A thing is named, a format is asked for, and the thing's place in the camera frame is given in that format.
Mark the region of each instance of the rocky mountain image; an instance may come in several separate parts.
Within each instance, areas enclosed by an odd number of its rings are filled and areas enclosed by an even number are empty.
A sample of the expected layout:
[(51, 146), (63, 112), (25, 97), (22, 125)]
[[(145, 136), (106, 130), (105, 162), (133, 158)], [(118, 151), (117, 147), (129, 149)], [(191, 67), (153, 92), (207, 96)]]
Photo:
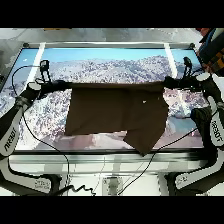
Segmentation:
[[(184, 64), (175, 62), (178, 77), (183, 76)], [(162, 81), (164, 77), (171, 76), (168, 59), (163, 56), (153, 56), (140, 60), (80, 60), (50, 63), (50, 76), (52, 80), (65, 80), (70, 82), (99, 82), (99, 83), (142, 83)], [(25, 82), (15, 83), (15, 88), (20, 93), (25, 87)], [(62, 149), (95, 149), (95, 148), (131, 148), (122, 141), (125, 136), (119, 133), (102, 133), (89, 136), (63, 136), (66, 117), (70, 104), (71, 90), (54, 92), (46, 98), (36, 101), (25, 113), (27, 123), (33, 133), (49, 144)], [(0, 116), (5, 114), (14, 103), (15, 93), (12, 86), (5, 87), (0, 94)], [(180, 93), (177, 90), (165, 89), (164, 99), (169, 105), (169, 116), (175, 114), (186, 115), (186, 111), (194, 107), (206, 105), (201, 94), (189, 92)], [(176, 126), (167, 123), (168, 136), (176, 131)], [(24, 122), (20, 123), (20, 139), (17, 149), (50, 149), (46, 145), (33, 139)]]

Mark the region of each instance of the large monitor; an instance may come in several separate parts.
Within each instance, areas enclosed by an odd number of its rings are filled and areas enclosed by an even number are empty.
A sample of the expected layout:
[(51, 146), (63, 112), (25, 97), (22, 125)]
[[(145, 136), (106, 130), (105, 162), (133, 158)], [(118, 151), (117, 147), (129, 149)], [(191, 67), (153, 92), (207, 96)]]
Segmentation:
[[(8, 79), (0, 93), (0, 116), (5, 114), (15, 102), (12, 88), (12, 73), (21, 66), (33, 65), (39, 60), (50, 61), (52, 80), (62, 79), (72, 82), (142, 83), (164, 80), (164, 77), (182, 77), (183, 58), (189, 57), (193, 70), (201, 67), (193, 49), (163, 48), (118, 48), (118, 47), (65, 47), (45, 49), (24, 48), (21, 50)], [(33, 68), (19, 70), (14, 83), (18, 93), (28, 81), (40, 77)], [(44, 142), (59, 150), (131, 150), (123, 141), (126, 130), (116, 133), (99, 133), (82, 136), (64, 136), (66, 117), (70, 104), (71, 90), (55, 92), (36, 101), (25, 113), (33, 133)], [(185, 118), (194, 107), (204, 107), (206, 102), (201, 93), (189, 93), (165, 89), (164, 99), (169, 105), (169, 115), (164, 134), (154, 148), (168, 144), (195, 128), (195, 123)], [(188, 137), (169, 146), (171, 148), (201, 148), (200, 134), (195, 131)], [(16, 150), (53, 150), (35, 140), (23, 121), (20, 124), (20, 138)]]

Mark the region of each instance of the mountain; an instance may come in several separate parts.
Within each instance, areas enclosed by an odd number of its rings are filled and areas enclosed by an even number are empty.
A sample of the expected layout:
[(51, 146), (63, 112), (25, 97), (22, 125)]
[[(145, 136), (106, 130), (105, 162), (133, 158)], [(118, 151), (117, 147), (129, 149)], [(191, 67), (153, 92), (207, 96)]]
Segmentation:
[[(183, 76), (184, 64), (175, 63), (180, 78)], [(171, 76), (171, 70), (168, 59), (163, 56), (148, 57), (136, 61), (93, 59), (50, 64), (52, 80), (62, 79), (71, 82), (141, 83), (162, 81), (167, 75)], [(40, 72), (36, 74), (35, 78), (41, 78)], [(24, 86), (25, 81), (16, 83), (16, 91), (20, 93)], [(45, 139), (47, 137), (48, 142), (53, 143), (64, 132), (70, 95), (71, 90), (49, 94), (41, 101), (36, 101), (26, 112), (27, 123), (38, 138)], [(183, 99), (181, 101), (177, 90), (166, 89), (164, 99), (169, 104), (169, 115), (183, 113), (183, 101), (186, 102), (187, 108), (185, 109), (188, 111), (193, 107), (203, 106), (205, 101), (201, 95), (195, 96), (188, 92), (182, 92)], [(0, 94), (0, 116), (13, 105), (12, 97), (15, 97), (12, 86), (4, 88)], [(29, 145), (30, 149), (38, 148), (39, 142), (33, 139), (23, 121), (20, 124), (20, 132), (18, 145)]]

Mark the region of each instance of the brown cloth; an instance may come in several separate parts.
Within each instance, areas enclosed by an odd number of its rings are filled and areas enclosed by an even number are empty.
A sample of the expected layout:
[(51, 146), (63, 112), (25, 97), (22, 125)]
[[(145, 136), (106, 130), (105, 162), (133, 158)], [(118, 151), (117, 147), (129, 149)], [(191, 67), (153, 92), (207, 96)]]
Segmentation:
[(163, 82), (77, 83), (72, 89), (67, 136), (127, 131), (124, 141), (146, 155), (165, 131)]

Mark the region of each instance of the blue sky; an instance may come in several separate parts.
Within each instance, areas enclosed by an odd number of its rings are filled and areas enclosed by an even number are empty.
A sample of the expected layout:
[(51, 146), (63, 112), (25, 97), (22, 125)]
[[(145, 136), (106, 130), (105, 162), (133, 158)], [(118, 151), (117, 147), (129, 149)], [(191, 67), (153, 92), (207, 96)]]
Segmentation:
[[(15, 67), (33, 64), (38, 49), (24, 49)], [(192, 50), (172, 50), (175, 61), (183, 63), (187, 56), (192, 63), (199, 64)], [(152, 56), (165, 56), (164, 49), (120, 49), (120, 48), (47, 48), (44, 50), (42, 60), (50, 62), (63, 62), (73, 60), (106, 59), (106, 60), (139, 60)]]

